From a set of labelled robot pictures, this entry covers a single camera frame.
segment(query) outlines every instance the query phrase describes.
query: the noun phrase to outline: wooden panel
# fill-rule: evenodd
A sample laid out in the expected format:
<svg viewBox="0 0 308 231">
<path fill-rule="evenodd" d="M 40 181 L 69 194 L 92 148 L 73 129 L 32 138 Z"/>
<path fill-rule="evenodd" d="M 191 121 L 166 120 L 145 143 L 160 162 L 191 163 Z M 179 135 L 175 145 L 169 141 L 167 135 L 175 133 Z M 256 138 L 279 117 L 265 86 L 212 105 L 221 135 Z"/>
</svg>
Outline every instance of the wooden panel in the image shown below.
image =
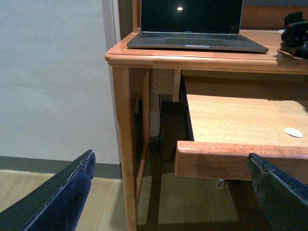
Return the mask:
<svg viewBox="0 0 308 231">
<path fill-rule="evenodd" d="M 138 9 L 137 5 L 138 5 L 138 1 L 137 0 L 132 0 L 132 12 L 133 12 L 133 32 L 137 32 L 137 23 L 138 23 L 138 11 L 140 12 L 140 10 Z"/>
<path fill-rule="evenodd" d="M 151 93 L 172 95 L 174 82 L 174 70 L 151 69 Z"/>
<path fill-rule="evenodd" d="M 257 153 L 308 183 L 308 148 L 178 141 L 175 162 L 177 176 L 251 180 L 247 160 Z"/>
<path fill-rule="evenodd" d="M 172 101 L 173 102 L 178 102 L 179 101 L 181 73 L 182 73 L 181 69 L 174 70 L 173 93 L 172 93 Z"/>
<path fill-rule="evenodd" d="M 114 66 L 308 74 L 307 59 L 295 58 L 280 50 L 280 33 L 276 31 L 243 30 L 241 34 L 268 47 L 269 51 L 267 53 L 240 53 L 128 49 L 127 43 L 136 35 L 136 33 L 131 33 L 110 49 L 105 58 L 110 65 Z"/>
<path fill-rule="evenodd" d="M 185 77 L 195 141 L 308 146 L 308 88 L 302 82 Z M 295 128 L 302 138 L 287 135 Z"/>
<path fill-rule="evenodd" d="M 143 128 L 143 151 L 141 157 L 141 163 L 139 167 L 139 173 L 137 176 L 137 201 L 139 200 L 143 173 L 145 164 L 149 153 L 150 143 L 150 69 L 147 69 L 146 75 L 143 78 L 142 86 L 142 128 Z"/>
<path fill-rule="evenodd" d="M 244 6 L 241 28 L 284 29 L 284 17 L 297 11 L 308 19 L 308 7 Z"/>
</svg>

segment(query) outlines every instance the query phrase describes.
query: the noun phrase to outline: desk drawer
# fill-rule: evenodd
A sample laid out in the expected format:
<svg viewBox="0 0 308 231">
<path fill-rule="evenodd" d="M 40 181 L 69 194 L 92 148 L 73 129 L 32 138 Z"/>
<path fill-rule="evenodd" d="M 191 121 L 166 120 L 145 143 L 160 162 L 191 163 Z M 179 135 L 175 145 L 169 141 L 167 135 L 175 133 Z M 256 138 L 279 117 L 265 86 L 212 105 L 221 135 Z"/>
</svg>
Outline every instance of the desk drawer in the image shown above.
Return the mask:
<svg viewBox="0 0 308 231">
<path fill-rule="evenodd" d="M 308 89 L 302 82 L 184 82 L 194 141 L 178 142 L 176 175 L 249 180 L 247 157 L 255 152 L 308 183 Z M 287 135 L 287 127 L 303 137 Z"/>
</svg>

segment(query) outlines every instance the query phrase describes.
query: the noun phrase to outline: wooden floor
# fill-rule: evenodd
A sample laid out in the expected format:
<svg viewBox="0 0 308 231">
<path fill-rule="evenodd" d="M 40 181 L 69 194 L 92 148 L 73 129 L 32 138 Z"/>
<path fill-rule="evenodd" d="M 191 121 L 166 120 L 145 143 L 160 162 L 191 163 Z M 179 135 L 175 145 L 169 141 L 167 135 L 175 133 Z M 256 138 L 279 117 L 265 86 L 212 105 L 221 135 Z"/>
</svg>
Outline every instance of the wooden floor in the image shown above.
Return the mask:
<svg viewBox="0 0 308 231">
<path fill-rule="evenodd" d="M 161 153 L 170 157 L 176 140 L 184 139 L 181 117 L 163 115 Z M 163 162 L 152 148 L 146 166 L 139 206 L 141 231 L 268 231 L 270 230 L 247 181 L 227 181 L 225 190 L 217 179 L 176 177 L 174 159 Z M 9 207 L 52 174 L 0 170 L 0 211 Z M 77 231 L 125 231 L 126 215 L 122 180 L 93 178 L 91 191 Z"/>
</svg>

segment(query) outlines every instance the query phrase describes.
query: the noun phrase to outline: wooden desk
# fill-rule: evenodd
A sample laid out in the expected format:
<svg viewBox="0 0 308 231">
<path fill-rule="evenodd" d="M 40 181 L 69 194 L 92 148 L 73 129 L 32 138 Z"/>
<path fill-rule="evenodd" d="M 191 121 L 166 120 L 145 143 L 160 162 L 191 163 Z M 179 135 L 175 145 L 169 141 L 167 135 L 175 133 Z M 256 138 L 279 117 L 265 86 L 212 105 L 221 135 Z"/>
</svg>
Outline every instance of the wooden desk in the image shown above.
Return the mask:
<svg viewBox="0 0 308 231">
<path fill-rule="evenodd" d="M 242 35 L 268 47 L 269 52 L 266 54 L 127 49 L 126 44 L 135 34 L 128 35 L 110 49 L 105 56 L 109 65 L 113 67 L 115 106 L 119 125 L 123 185 L 129 231 L 135 231 L 137 227 L 139 190 L 149 147 L 151 69 L 174 69 L 175 80 L 173 81 L 173 86 L 168 86 L 170 88 L 178 88 L 176 78 L 179 70 L 308 75 L 308 60 L 295 58 L 279 50 L 281 34 L 278 32 L 241 32 Z M 176 92 L 178 92 L 178 89 L 173 89 L 173 93 Z M 140 95 L 142 95 L 143 100 L 144 148 L 141 166 L 139 172 L 137 172 L 134 105 Z M 191 150 L 194 150 L 199 143 L 192 142 L 190 145 L 192 145 Z M 304 150 L 302 157 L 306 158 L 306 154 L 307 152 Z"/>
</svg>

